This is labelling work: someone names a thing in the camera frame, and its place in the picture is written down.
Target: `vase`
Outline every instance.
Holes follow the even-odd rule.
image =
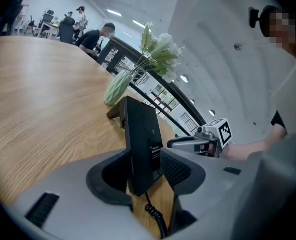
[[[107,87],[107,90],[104,94],[103,102],[109,106],[115,105],[115,103],[126,91],[129,83],[131,82],[131,79],[132,76],[130,76],[124,70],[116,75]]]

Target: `ceiling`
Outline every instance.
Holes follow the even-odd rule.
[[[236,143],[264,138],[275,113],[271,94],[285,79],[295,60],[270,44],[258,26],[248,25],[248,8],[260,11],[275,0],[93,0],[106,12],[122,13],[118,20],[138,28],[132,19],[153,22],[153,33],[169,32],[185,45],[175,82],[195,100],[206,121],[228,118]],[[241,51],[234,44],[242,46]],[[212,117],[208,110],[214,109]]]

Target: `white marker cube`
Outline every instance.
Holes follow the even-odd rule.
[[[232,139],[231,128],[226,118],[215,119],[203,125],[202,128],[202,131],[212,132],[215,137],[218,137],[222,148]]]

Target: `white desk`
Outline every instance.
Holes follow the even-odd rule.
[[[41,28],[39,29],[39,32],[38,32],[38,35],[37,35],[38,38],[40,37],[41,30],[42,30],[43,26],[48,26],[50,28],[50,33],[49,33],[49,36],[48,36],[48,38],[50,38],[50,39],[52,37],[53,30],[56,29],[57,33],[56,33],[56,36],[54,38],[55,39],[57,38],[57,36],[59,34],[59,26],[55,26],[55,25],[53,25],[53,23],[45,22],[45,21],[43,21],[42,24],[41,24]]]

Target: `curved ceiling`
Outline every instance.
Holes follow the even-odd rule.
[[[93,0],[122,13],[122,24],[142,31],[132,19],[153,22],[153,32],[169,32],[185,51],[176,84],[206,121],[228,118],[236,143],[260,140],[269,132],[275,107],[271,94],[295,60],[248,25],[248,8],[260,11],[275,0]],[[234,48],[240,44],[241,51]],[[214,109],[212,117],[208,110]]]

